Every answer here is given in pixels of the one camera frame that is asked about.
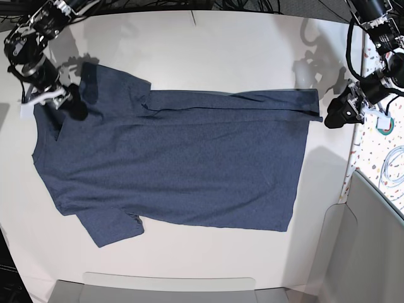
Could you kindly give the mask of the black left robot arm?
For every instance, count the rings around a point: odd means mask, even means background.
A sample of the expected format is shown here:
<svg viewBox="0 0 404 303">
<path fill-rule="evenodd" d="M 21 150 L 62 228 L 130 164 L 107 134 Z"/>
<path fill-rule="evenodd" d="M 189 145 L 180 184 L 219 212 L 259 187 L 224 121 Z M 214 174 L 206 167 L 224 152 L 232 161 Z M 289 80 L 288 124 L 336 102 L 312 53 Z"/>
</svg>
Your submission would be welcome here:
<svg viewBox="0 0 404 303">
<path fill-rule="evenodd" d="M 347 33 L 345 59 L 348 70 L 356 79 L 348 81 L 344 91 L 327 108 L 324 124 L 329 129 L 346 124 L 363 124 L 366 115 L 377 117 L 377 128 L 385 133 L 394 128 L 389 101 L 391 95 L 403 96 L 403 1 L 347 1 L 352 19 Z M 354 26 L 366 33 L 376 48 L 381 67 L 361 76 L 352 66 Z"/>
</svg>

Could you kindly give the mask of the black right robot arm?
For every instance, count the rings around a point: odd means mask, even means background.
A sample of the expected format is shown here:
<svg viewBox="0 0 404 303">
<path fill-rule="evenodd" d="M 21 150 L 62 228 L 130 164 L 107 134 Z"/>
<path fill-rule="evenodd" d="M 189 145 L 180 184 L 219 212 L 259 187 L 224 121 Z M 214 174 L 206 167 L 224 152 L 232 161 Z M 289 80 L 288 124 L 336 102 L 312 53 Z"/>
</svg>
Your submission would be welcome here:
<svg viewBox="0 0 404 303">
<path fill-rule="evenodd" d="M 63 110 L 74 120 L 88 115 L 81 101 L 78 86 L 72 84 L 69 72 L 56 67 L 44 54 L 48 43 L 76 21 L 87 18 L 84 12 L 100 1 L 45 1 L 31 15 L 23 17 L 4 39 L 4 53 L 9 61 L 8 72 L 22 87 L 21 113 L 35 105 Z"/>
</svg>

